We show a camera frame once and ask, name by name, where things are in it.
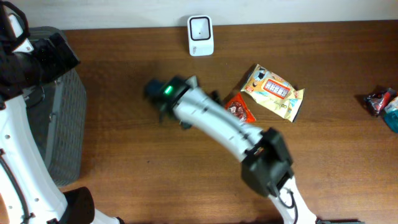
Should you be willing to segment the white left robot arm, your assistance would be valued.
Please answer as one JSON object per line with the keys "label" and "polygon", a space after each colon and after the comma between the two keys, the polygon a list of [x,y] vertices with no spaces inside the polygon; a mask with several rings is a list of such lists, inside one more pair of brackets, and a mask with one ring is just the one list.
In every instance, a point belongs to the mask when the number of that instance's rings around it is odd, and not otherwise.
{"label": "white left robot arm", "polygon": [[48,173],[23,91],[56,80],[80,61],[59,33],[20,51],[29,37],[25,14],[1,1],[1,197],[9,223],[122,223],[95,208],[88,188],[63,193]]}

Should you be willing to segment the red snack packet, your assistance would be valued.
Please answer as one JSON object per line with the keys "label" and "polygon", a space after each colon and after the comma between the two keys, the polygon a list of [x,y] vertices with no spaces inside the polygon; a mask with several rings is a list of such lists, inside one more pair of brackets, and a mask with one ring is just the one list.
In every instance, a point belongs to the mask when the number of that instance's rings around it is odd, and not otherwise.
{"label": "red snack packet", "polygon": [[227,102],[224,108],[242,122],[253,123],[256,121],[256,118],[248,109],[240,93],[234,95],[232,99]]}

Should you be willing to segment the yellow snack bag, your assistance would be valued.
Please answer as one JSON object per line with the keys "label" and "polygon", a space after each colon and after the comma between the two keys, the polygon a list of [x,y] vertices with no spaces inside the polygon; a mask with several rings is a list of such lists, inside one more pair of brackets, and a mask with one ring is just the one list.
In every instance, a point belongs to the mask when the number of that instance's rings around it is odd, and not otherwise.
{"label": "yellow snack bag", "polygon": [[249,72],[240,91],[292,123],[296,120],[305,96],[305,89],[296,90],[285,79],[259,64],[255,64]]}

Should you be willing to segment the black snack packet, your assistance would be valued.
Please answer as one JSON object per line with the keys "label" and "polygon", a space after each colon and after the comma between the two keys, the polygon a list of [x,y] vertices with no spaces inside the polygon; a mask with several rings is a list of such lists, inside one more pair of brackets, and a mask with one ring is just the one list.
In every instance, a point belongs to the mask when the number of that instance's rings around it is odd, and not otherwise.
{"label": "black snack packet", "polygon": [[379,116],[381,111],[397,96],[392,88],[372,93],[364,97],[365,105],[372,116]]}

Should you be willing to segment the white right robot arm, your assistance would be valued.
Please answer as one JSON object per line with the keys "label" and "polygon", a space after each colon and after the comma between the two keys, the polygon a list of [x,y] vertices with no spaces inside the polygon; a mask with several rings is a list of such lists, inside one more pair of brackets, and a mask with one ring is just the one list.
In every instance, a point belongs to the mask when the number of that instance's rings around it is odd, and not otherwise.
{"label": "white right robot arm", "polygon": [[241,121],[207,95],[195,76],[176,76],[167,82],[152,79],[144,95],[161,115],[179,120],[185,129],[196,127],[224,146],[240,162],[245,184],[269,198],[284,223],[323,223],[298,190],[293,159],[280,132]]}

